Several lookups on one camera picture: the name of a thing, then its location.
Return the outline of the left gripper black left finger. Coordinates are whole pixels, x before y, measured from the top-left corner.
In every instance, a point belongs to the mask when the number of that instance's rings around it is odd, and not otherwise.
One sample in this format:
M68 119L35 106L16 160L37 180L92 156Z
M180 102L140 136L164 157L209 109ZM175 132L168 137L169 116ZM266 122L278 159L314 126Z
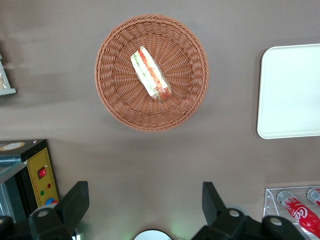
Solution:
M2 240L71 240L90 205L87 181L77 182L54 207L50 204L34 211L27 219L13 223L0 217Z

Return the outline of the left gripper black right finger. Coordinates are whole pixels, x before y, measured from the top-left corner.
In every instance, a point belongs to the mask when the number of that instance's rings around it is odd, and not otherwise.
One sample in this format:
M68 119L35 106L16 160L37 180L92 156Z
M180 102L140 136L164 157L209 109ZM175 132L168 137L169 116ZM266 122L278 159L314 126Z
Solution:
M207 225L194 240L303 240L286 218L268 215L258 222L237 208L228 208L212 182L202 184L202 211Z

